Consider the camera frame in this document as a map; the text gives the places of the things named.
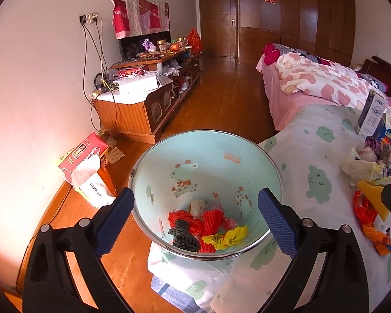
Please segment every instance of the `wall outlet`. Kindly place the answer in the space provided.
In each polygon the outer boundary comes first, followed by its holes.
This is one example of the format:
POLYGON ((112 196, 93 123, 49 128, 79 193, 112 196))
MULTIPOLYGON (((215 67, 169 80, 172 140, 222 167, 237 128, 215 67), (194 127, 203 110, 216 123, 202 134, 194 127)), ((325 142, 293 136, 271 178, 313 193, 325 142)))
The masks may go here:
POLYGON ((85 23, 97 22, 97 18, 98 18, 97 13, 83 14, 83 15, 80 15, 80 23, 85 24, 85 23))

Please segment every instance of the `pillow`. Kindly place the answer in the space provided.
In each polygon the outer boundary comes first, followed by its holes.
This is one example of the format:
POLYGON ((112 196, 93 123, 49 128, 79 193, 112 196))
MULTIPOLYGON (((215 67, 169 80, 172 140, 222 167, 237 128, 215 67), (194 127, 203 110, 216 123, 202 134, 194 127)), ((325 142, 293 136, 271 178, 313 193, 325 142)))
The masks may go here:
POLYGON ((386 93, 388 91, 388 85, 386 83, 379 81, 377 78, 369 74, 360 74, 360 75, 362 76, 362 79, 368 81, 372 87, 378 89, 383 93, 386 93))
POLYGON ((330 62, 327 60, 324 60, 318 56, 311 55, 310 53, 306 52, 305 50, 301 50, 298 48, 290 48, 284 45, 280 45, 278 43, 268 43, 264 47, 264 62, 267 66, 270 66, 271 64, 277 62, 278 58, 281 55, 287 54, 287 53, 297 53, 301 57, 305 57, 309 59, 311 62, 324 64, 326 66, 330 66, 330 62))

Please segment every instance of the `white box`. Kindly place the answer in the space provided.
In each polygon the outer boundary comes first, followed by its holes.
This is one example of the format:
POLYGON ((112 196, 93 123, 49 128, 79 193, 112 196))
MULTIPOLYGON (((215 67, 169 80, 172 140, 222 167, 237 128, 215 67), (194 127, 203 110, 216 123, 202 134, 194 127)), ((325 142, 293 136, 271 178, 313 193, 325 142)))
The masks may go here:
POLYGON ((384 99, 384 96, 379 94, 376 90, 371 89, 358 123, 355 126, 356 134, 364 138, 372 136, 378 127, 386 108, 387 100, 384 99))
POLYGON ((145 75, 138 75, 129 79, 122 77, 115 82, 119 84, 120 94, 128 96, 129 94, 153 91, 154 89, 160 88, 173 81, 166 76, 156 75, 155 73, 147 73, 145 75))

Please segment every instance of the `bed headboard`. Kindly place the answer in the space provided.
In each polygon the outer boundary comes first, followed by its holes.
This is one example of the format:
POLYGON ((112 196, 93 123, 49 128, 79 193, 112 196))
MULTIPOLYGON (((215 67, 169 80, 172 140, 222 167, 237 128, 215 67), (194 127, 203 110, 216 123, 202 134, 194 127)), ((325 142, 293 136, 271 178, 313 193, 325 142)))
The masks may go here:
POLYGON ((370 74, 388 85, 387 95, 391 97, 391 64, 378 56, 366 59, 361 73, 370 74))

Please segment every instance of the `door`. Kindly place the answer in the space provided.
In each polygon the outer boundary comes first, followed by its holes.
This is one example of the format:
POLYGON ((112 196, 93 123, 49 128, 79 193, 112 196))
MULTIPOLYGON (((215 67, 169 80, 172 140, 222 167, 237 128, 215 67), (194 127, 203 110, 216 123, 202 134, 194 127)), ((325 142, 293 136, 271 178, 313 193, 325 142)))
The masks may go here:
POLYGON ((200 0, 203 53, 237 57, 237 0, 200 0))

